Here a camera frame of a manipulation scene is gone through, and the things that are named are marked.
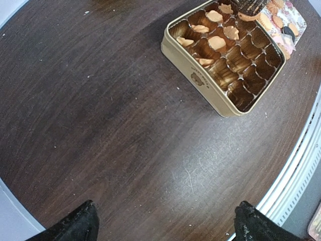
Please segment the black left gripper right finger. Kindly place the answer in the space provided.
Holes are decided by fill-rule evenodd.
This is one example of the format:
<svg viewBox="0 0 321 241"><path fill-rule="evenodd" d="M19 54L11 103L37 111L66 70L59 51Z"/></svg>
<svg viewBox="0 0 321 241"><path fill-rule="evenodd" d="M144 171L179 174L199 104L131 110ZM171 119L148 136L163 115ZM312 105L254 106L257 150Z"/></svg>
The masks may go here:
<svg viewBox="0 0 321 241"><path fill-rule="evenodd" d="M301 238L276 225L247 201L235 208L234 240L295 241Z"/></svg>

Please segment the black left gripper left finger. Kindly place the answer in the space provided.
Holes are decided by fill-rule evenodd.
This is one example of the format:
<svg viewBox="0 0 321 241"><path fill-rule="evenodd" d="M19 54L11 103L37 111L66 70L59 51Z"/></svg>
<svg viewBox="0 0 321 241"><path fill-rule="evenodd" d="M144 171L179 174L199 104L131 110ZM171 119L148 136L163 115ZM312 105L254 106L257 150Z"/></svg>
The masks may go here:
<svg viewBox="0 0 321 241"><path fill-rule="evenodd" d="M99 217L92 200L87 200L58 223L28 240L97 240Z"/></svg>

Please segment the gold cookie tin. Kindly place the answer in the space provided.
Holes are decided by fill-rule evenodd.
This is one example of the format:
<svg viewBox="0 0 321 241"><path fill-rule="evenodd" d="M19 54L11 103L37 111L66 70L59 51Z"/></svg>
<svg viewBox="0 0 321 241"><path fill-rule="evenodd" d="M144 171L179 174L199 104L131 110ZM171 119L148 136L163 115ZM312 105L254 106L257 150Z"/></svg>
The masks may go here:
<svg viewBox="0 0 321 241"><path fill-rule="evenodd" d="M223 117L249 113L285 65L285 51L232 1L208 1L170 22L162 53ZM188 47L177 37L194 40Z"/></svg>

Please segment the brown flower cookie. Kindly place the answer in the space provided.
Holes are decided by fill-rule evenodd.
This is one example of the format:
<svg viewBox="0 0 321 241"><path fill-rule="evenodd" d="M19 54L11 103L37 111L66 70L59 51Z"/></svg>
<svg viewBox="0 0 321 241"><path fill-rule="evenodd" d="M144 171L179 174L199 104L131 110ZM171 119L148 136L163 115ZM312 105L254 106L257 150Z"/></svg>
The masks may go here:
<svg viewBox="0 0 321 241"><path fill-rule="evenodd" d="M177 42L180 43L183 47L188 47L194 43L194 40L192 39L186 39L183 37L177 37Z"/></svg>

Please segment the metal serving tongs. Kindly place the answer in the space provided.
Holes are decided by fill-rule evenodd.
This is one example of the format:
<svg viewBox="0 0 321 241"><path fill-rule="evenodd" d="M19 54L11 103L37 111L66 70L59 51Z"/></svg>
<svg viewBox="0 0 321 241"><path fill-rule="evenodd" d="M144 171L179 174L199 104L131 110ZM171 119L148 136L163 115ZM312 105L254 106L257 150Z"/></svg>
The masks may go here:
<svg viewBox="0 0 321 241"><path fill-rule="evenodd" d="M252 17L264 9L268 0L232 0L232 2L236 5L238 12Z"/></svg>

